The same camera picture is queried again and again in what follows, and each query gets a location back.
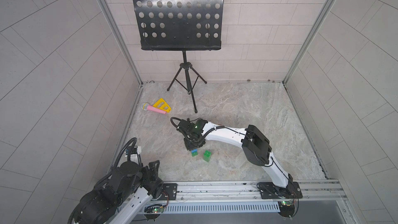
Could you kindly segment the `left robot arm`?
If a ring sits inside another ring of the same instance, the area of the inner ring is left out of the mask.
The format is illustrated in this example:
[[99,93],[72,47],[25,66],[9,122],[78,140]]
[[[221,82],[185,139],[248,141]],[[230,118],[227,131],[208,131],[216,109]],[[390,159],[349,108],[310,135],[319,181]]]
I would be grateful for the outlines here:
[[132,138],[123,146],[111,171],[81,198],[70,214],[68,224],[104,224],[126,199],[131,198],[113,219],[128,224],[146,203],[162,194],[164,181],[159,178],[160,162],[156,160],[144,167],[140,155],[137,155],[137,162],[133,161],[131,154],[136,143],[137,138]]

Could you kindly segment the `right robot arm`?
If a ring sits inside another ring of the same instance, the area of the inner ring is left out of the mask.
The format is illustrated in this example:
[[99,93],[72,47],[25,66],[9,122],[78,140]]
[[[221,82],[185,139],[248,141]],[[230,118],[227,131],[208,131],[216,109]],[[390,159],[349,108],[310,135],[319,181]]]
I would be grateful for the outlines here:
[[207,141],[219,141],[240,148],[246,159],[255,166],[261,167],[271,178],[270,183],[257,183],[263,199],[301,199],[300,186],[286,172],[275,158],[269,140],[254,125],[247,128],[231,128],[218,125],[202,118],[171,118],[172,125],[184,136],[188,151],[205,145]]

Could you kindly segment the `left circuit board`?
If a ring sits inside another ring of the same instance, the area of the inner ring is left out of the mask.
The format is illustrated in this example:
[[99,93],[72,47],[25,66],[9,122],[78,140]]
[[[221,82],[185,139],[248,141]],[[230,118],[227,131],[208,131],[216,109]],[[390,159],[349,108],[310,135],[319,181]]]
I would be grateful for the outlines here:
[[145,207],[145,214],[162,214],[165,210],[166,206],[162,204],[153,204]]

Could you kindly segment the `circuit board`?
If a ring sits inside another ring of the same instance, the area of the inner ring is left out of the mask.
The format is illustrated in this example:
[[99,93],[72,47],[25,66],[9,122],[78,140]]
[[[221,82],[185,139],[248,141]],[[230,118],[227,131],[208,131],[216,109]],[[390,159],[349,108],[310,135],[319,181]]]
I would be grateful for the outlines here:
[[153,204],[145,207],[145,214],[162,214],[165,210],[166,206],[162,204]]
[[283,218],[292,218],[295,213],[295,203],[293,201],[278,201],[279,215]]

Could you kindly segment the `yellow triangle toy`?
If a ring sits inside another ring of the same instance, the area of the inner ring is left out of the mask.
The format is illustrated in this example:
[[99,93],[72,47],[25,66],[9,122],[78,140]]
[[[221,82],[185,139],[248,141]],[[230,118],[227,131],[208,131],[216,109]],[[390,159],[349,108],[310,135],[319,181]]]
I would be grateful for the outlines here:
[[171,107],[169,106],[169,104],[163,99],[160,98],[159,100],[157,100],[154,104],[153,107],[163,110],[167,113],[169,113],[171,111]]

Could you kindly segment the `pink toy microphone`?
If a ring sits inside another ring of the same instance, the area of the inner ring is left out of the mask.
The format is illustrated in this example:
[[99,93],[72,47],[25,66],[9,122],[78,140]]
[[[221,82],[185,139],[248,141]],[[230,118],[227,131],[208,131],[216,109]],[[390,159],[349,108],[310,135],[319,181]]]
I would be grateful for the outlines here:
[[167,113],[165,110],[161,110],[161,109],[159,109],[159,108],[153,107],[153,106],[150,105],[149,103],[143,103],[142,106],[141,106],[141,108],[142,108],[144,111],[151,111],[151,112],[156,112],[156,113],[164,114],[164,115]]

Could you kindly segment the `right circuit board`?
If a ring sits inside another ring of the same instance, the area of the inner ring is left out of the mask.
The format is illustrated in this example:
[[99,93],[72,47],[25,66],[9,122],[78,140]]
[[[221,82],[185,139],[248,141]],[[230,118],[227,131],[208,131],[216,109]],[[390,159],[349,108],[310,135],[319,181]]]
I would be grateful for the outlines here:
[[283,218],[292,218],[295,213],[295,203],[293,201],[278,201],[279,215]]

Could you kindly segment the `black perforated music stand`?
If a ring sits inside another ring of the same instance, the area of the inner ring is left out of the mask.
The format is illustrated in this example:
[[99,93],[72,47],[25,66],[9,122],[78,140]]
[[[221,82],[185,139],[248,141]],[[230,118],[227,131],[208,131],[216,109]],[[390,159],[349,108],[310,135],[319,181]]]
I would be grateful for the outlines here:
[[183,88],[194,95],[188,51],[220,50],[224,0],[133,0],[142,50],[181,51]]

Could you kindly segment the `aluminium mounting rail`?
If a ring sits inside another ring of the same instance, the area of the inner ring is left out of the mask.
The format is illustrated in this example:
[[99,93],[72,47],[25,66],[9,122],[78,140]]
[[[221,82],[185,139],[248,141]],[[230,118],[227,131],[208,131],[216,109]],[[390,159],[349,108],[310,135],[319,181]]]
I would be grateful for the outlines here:
[[287,190],[276,190],[270,181],[169,181],[161,196],[152,201],[191,202],[258,202],[258,201],[328,201],[346,200],[337,179],[299,180]]

